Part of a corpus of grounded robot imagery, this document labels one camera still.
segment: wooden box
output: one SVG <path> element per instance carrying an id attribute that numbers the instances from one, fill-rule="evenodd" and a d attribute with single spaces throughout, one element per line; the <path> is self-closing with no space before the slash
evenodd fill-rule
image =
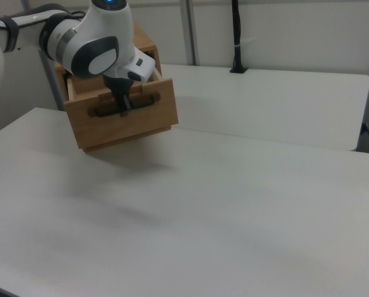
<path id="1" fill-rule="evenodd" d="M 136 24 L 134 44 L 155 59 L 156 69 L 147 83 L 135 82 L 129 96 L 135 105 L 151 100 L 154 104 L 131 110 L 127 116 L 118 113 L 100 116 L 116 108 L 102 76 L 84 80 L 66 72 L 59 64 L 55 67 L 66 96 L 67 116 L 77 144 L 85 152 L 167 131 L 178 123 L 173 82 L 162 78 L 157 47 Z"/>

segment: drawer handle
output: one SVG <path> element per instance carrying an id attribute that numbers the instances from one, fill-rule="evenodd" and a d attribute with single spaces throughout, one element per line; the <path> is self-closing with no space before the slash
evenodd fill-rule
<path id="1" fill-rule="evenodd" d="M 134 103 L 132 102 L 132 100 L 129 100 L 129 104 L 131 104 L 131 108 L 133 110 L 138 110 L 139 108 L 143 108 L 143 107 L 148 107 L 148 106 L 152 106 L 155 103 L 155 99 L 154 96 L 152 96 L 152 98 L 150 99 L 150 101 L 142 103 L 142 104 L 138 104 L 138 105 L 134 105 Z"/>
<path id="2" fill-rule="evenodd" d="M 135 105 L 134 102 L 131 99 L 128 99 L 129 108 L 127 108 L 125 111 L 138 110 L 140 108 L 152 106 L 155 103 L 155 101 L 156 100 L 155 100 L 154 96 L 151 96 L 151 98 L 148 102 Z M 98 118 L 104 118 L 105 116 L 113 116 L 114 114 L 118 114 L 118 113 L 120 114 L 120 116 L 126 116 L 128 114 L 128 112 L 123 113 L 122 109 L 118 108 L 117 102 L 116 102 L 116 108 L 109 109 L 109 110 L 99 110 L 99 109 L 95 110 L 95 115 Z"/>

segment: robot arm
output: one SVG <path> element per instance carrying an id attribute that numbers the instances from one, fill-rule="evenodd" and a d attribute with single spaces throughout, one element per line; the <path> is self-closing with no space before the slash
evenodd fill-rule
<path id="1" fill-rule="evenodd" d="M 48 4 L 29 15 L 0 18 L 0 82 L 3 52 L 39 46 L 81 78 L 103 74 L 119 112 L 131 109 L 129 88 L 146 82 L 155 61 L 135 48 L 132 14 L 126 0 L 91 0 L 82 21 L 62 6 Z"/>

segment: table surface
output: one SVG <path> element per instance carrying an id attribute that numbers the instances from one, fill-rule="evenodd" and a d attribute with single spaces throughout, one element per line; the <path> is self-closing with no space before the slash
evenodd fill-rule
<path id="1" fill-rule="evenodd" d="M 357 148 L 369 76 L 163 65 L 180 127 L 339 150 Z"/>
<path id="2" fill-rule="evenodd" d="M 369 297 L 369 154 L 189 129 L 85 154 L 0 132 L 0 288 L 21 297 Z"/>

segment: wooden drawer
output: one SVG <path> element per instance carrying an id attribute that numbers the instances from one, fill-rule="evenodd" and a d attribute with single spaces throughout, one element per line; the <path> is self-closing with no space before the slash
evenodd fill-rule
<path id="1" fill-rule="evenodd" d="M 148 83 L 134 83 L 129 94 L 135 106 L 152 100 L 154 104 L 123 117 L 111 114 L 116 110 L 115 100 L 102 77 L 68 77 L 67 90 L 65 109 L 77 144 L 85 152 L 167 131 L 178 123 L 173 82 L 162 79 L 157 69 Z"/>

